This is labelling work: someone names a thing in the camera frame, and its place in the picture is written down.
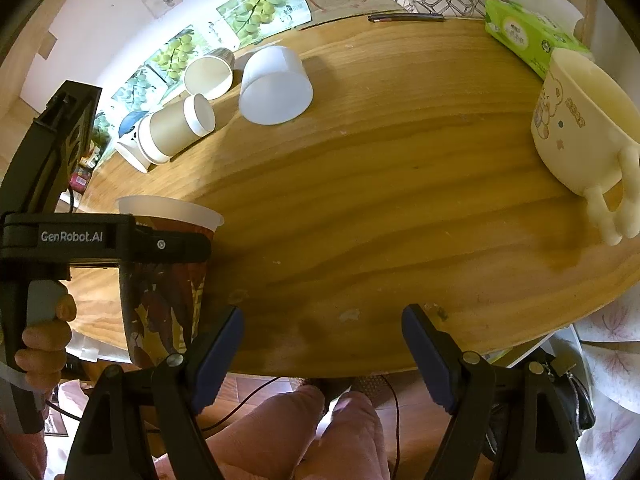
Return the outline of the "person's left hand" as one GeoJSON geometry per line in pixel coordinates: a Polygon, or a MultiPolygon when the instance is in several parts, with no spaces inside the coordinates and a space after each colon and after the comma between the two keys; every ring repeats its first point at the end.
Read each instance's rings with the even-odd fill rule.
{"type": "Polygon", "coordinates": [[[72,339],[70,322],[76,314],[74,298],[65,294],[55,305],[52,321],[25,328],[22,336],[25,348],[15,353],[15,362],[37,391],[50,392],[60,381],[66,364],[66,346],[72,339]]]}

